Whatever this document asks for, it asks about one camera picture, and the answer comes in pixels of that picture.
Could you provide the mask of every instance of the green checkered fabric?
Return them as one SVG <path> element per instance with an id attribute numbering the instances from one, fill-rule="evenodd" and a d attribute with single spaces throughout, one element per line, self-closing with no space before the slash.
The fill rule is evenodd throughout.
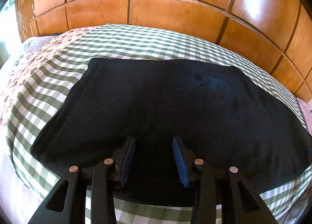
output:
<path id="1" fill-rule="evenodd" d="M 58 181 L 54 173 L 30 155 L 40 130 L 65 101 L 71 87 L 82 77 L 91 58 L 191 59 L 224 66 L 236 66 L 257 86 L 287 105 L 306 128 L 296 98 L 277 80 L 247 59 L 218 45 L 185 34 L 140 26 L 107 24 L 73 41 L 54 55 L 25 82 L 12 108 L 7 126 L 7 145 L 12 166 L 23 182 L 39 195 L 47 196 Z M 312 168 L 294 180 L 267 191 L 263 198 L 278 219 L 302 194 L 312 178 Z M 86 223 L 90 223 L 87 193 Z M 191 208 L 147 206 L 115 199 L 117 221 L 137 223 L 189 222 Z M 221 206 L 216 206 L 218 223 Z"/>

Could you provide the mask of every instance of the black cloth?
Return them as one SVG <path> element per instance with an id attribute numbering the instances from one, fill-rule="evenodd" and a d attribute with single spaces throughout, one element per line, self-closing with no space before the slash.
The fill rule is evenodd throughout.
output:
<path id="1" fill-rule="evenodd" d="M 91 59 L 31 154 L 62 175 L 111 157 L 127 135 L 137 150 L 114 194 L 145 204 L 193 202 L 179 181 L 174 136 L 213 166 L 238 167 L 259 193 L 311 164 L 312 138 L 285 104 L 236 67 L 190 60 Z"/>

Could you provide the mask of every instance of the pink object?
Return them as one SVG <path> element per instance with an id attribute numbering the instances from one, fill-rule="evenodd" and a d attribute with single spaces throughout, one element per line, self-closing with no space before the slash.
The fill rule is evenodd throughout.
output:
<path id="1" fill-rule="evenodd" d="M 300 98 L 297 98 L 297 102 L 299 104 L 303 120 L 305 121 L 305 125 L 307 126 L 308 132 L 312 135 L 312 112 L 311 106 L 305 103 Z"/>
<path id="2" fill-rule="evenodd" d="M 41 201 L 13 171 L 0 148 L 0 206 L 12 224 L 27 224 Z"/>

